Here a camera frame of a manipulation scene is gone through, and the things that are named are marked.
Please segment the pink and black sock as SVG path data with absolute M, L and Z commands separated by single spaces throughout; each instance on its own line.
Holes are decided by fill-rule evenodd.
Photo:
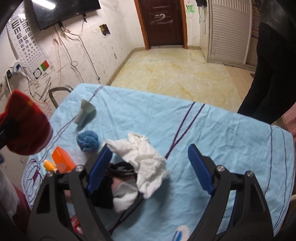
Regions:
M 135 203 L 138 195 L 137 173 L 130 163 L 123 161 L 109 164 L 91 200 L 95 207 L 123 213 Z

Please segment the blue knitted ball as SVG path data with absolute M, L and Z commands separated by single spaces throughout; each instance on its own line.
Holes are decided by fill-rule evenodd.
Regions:
M 84 131 L 76 137 L 77 144 L 83 152 L 93 152 L 99 147 L 98 134 L 94 131 Z

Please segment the orange thread spool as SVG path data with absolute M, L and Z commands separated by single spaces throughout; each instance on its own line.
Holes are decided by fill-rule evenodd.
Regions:
M 57 173 L 57 171 L 58 171 L 57 166 L 49 160 L 45 160 L 43 162 L 43 166 L 46 169 L 46 171 L 48 171 L 48 172 L 51 171 L 51 172 Z

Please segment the wall mounted black television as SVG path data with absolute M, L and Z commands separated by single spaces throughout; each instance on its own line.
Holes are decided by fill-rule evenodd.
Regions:
M 101 9 L 97 0 L 31 1 L 40 30 L 45 30 L 76 15 Z

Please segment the white louvered wardrobe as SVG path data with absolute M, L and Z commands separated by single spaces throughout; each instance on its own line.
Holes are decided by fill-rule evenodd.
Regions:
M 205 1 L 200 14 L 200 48 L 207 62 L 253 69 L 257 64 L 252 37 L 254 1 Z

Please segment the orange cardboard box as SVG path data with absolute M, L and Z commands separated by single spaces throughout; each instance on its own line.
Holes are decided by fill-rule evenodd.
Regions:
M 59 146 L 55 148 L 51 156 L 60 173 L 71 172 L 76 166 L 66 150 Z

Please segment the eye test wall chart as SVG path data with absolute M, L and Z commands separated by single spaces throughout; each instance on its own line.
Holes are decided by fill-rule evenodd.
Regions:
M 24 8 L 13 13 L 6 29 L 18 60 L 24 63 L 30 78 L 37 80 L 52 69 L 52 61 L 35 37 Z

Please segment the red fuzzy sock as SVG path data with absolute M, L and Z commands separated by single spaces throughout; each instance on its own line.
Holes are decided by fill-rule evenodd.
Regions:
M 1 113 L 1 148 L 22 156 L 33 155 L 45 148 L 52 135 L 43 111 L 23 92 L 14 90 Z

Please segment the person in black jacket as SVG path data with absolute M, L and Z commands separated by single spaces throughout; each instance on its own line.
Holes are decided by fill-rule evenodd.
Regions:
M 258 1 L 253 82 L 239 114 L 272 124 L 295 104 L 295 23 L 278 1 Z

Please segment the dark brown wooden door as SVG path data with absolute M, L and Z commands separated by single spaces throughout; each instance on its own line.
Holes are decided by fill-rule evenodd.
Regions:
M 146 50 L 163 46 L 188 49 L 183 1 L 135 1 L 134 4 Z

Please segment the light blue bed sheet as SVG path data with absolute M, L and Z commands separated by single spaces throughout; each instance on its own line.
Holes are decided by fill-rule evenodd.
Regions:
M 266 198 L 273 231 L 278 232 L 288 211 L 295 179 L 295 146 L 286 130 L 211 105 L 98 84 L 79 84 L 53 113 L 53 137 L 48 146 L 29 157 L 21 187 L 33 205 L 56 147 L 76 164 L 88 157 L 77 145 L 74 117 L 81 100 L 95 108 L 86 130 L 105 140 L 146 136 L 167 157 L 170 177 L 112 234 L 114 240 L 186 240 L 198 224 L 210 199 L 188 159 L 189 145 L 230 172 L 254 172 Z

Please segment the grey plastic funnel cup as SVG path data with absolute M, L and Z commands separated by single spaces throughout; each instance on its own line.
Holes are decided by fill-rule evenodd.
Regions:
M 86 99 L 81 100 L 80 109 L 74 118 L 74 123 L 79 127 L 83 126 L 86 118 L 95 111 L 95 106 Z

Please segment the grey metal bed rail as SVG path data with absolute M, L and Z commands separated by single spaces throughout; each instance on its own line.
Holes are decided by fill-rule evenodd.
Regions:
M 55 86 L 49 89 L 48 95 L 55 109 L 59 107 L 63 99 L 72 91 L 73 88 L 70 85 Z

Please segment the white power strip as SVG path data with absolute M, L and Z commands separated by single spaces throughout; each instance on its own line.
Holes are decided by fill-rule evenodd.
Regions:
M 27 66 L 23 63 L 23 61 L 15 61 L 13 66 L 10 66 L 6 72 L 6 77 L 10 79 L 14 74 L 22 73 Z

